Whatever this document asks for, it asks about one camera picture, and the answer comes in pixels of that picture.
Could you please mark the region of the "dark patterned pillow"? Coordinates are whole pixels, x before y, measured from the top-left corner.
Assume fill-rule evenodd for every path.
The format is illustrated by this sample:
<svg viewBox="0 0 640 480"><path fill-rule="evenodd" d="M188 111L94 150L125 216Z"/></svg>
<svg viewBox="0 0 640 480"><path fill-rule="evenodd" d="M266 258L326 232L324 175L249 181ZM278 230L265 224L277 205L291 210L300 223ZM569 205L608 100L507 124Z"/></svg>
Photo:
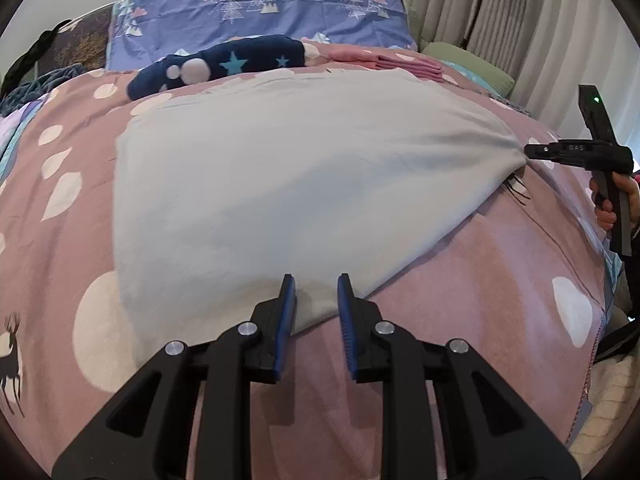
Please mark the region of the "dark patterned pillow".
<svg viewBox="0 0 640 480"><path fill-rule="evenodd" d="M113 6L113 3L101 6L62 27L37 62L37 74L73 64L81 64L86 70L104 68Z"/></svg>

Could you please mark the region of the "black garment on headboard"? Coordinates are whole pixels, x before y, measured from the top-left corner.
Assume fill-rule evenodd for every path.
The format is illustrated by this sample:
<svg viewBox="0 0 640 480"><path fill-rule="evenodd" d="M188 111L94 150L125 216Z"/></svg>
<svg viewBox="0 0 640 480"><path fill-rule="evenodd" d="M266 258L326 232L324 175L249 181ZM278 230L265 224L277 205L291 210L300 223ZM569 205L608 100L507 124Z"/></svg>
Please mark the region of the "black garment on headboard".
<svg viewBox="0 0 640 480"><path fill-rule="evenodd" d="M56 36L58 36L58 32L67 24L70 24L70 20L62 21L52 29L45 30L29 49L10 66L1 86L2 99L20 85L23 77L35 67L40 58L50 49Z"/></svg>

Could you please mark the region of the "pink polka-dot bed cover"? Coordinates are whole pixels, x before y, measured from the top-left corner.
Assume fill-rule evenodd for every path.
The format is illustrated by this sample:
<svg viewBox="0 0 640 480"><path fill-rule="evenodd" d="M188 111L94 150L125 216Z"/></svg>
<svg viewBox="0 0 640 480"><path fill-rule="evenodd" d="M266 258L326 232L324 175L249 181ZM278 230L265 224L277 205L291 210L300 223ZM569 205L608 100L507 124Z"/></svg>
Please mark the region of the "pink polka-dot bed cover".
<svg viewBox="0 0 640 480"><path fill-rule="evenodd" d="M306 42L294 73L369 70L330 62ZM114 255L117 141L129 123L224 77L131 101L129 72L81 75L56 88L26 127L1 179L1 316L17 324L1 350L17 378L1 407L44 468L160 346L138 335L122 305ZM499 117L525 143L552 133L484 96L453 70L446 90ZM383 314L442 344L462 337L568 438L586 404L605 322L603 234L580 170L534 162L512 172L476 211L373 292ZM253 469L259 479L372 479L381 402L347 378L335 311L298 327L280 386L252 392Z"/></svg>

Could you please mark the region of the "green pillow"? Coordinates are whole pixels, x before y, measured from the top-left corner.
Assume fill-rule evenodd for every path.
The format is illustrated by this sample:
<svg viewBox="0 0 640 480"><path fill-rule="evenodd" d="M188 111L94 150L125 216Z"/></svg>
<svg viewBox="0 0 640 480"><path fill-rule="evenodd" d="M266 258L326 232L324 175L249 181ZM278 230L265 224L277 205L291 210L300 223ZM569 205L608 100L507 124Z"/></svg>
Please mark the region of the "green pillow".
<svg viewBox="0 0 640 480"><path fill-rule="evenodd" d="M430 42L422 49L422 53L431 58L437 58L497 96L507 98L515 87L515 80L509 74L485 61L484 58L454 44Z"/></svg>

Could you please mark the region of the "pink folded clothes stack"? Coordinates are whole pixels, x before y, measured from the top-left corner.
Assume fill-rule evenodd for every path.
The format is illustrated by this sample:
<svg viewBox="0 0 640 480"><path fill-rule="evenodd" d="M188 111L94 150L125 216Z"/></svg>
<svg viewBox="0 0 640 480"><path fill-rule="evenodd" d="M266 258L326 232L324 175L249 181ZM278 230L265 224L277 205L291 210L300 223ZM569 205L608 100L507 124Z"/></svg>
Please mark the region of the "pink folded clothes stack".
<svg viewBox="0 0 640 480"><path fill-rule="evenodd" d="M416 78L444 81L442 63L420 53L402 49L367 48L351 44L319 44L320 54L330 62L357 65L369 70L401 68Z"/></svg>

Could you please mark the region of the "dark teal fuzzy blanket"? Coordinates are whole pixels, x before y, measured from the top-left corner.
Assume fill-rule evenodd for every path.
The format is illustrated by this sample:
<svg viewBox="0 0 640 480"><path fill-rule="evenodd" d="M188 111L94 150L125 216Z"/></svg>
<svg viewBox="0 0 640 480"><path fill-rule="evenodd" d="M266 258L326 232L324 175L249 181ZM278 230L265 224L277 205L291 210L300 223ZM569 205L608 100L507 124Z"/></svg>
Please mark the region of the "dark teal fuzzy blanket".
<svg viewBox="0 0 640 480"><path fill-rule="evenodd" d="M52 92L64 82L70 81L83 74L99 77L105 73L104 68L87 70L82 64L76 63L70 66L51 70L32 81L19 84L11 90L7 96L1 99L1 116L8 117L25 104L38 100L47 93Z"/></svg>

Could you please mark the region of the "beige curtain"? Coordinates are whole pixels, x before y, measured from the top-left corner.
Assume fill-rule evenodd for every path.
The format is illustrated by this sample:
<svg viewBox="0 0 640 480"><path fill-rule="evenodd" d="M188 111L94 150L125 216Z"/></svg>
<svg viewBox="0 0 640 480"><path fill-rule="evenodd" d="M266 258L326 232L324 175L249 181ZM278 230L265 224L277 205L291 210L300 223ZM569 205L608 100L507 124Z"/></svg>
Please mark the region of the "beige curtain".
<svg viewBox="0 0 640 480"><path fill-rule="evenodd" d="M476 0L409 0L413 35L461 44ZM577 88L594 84L618 140L639 146L639 45L612 0L484 0L469 51L515 80L510 99L579 136Z"/></svg>

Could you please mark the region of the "light grey long-sleeve shirt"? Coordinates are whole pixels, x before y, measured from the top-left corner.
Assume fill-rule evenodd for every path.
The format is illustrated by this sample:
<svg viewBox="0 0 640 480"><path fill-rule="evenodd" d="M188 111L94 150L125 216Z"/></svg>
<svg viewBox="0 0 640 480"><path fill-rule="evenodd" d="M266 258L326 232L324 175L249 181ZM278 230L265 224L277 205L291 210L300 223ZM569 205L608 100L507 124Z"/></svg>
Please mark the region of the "light grey long-sleeve shirt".
<svg viewBox="0 0 640 480"><path fill-rule="evenodd" d="M117 141L114 255L145 339L207 338L284 274L298 327L373 292L525 158L495 114L405 70L277 70L177 96Z"/></svg>

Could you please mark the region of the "blue tree-patterned pillow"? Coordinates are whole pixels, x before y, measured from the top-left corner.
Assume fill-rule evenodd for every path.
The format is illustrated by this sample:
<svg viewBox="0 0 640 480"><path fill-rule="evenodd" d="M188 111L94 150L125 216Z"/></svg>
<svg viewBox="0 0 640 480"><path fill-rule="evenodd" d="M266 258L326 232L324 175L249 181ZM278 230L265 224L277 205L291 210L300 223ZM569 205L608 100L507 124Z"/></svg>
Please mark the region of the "blue tree-patterned pillow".
<svg viewBox="0 0 640 480"><path fill-rule="evenodd" d="M413 50L402 0L119 0L106 66L137 70L235 38L284 35L320 44Z"/></svg>

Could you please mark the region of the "navy star-patterned folded garment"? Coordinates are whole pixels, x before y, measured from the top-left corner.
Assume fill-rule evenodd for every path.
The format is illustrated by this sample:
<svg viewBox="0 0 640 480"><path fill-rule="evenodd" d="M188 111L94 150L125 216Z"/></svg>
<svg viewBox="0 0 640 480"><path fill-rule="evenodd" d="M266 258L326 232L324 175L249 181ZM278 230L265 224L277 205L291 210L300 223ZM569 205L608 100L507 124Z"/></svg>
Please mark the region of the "navy star-patterned folded garment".
<svg viewBox="0 0 640 480"><path fill-rule="evenodd" d="M224 77L304 66L305 48L297 39L283 35L243 38L189 55L167 55L139 70L126 92L131 101L137 101Z"/></svg>

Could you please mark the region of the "lavender folded garment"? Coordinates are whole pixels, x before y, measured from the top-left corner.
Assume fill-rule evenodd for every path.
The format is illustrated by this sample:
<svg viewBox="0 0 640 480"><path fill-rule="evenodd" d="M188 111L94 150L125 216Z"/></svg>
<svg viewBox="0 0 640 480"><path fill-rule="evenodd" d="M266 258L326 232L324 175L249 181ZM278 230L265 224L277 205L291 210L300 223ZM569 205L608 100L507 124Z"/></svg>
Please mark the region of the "lavender folded garment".
<svg viewBox="0 0 640 480"><path fill-rule="evenodd" d="M43 99L30 101L18 110L14 110L1 121L1 159L9 159L20 142L20 137L40 107Z"/></svg>

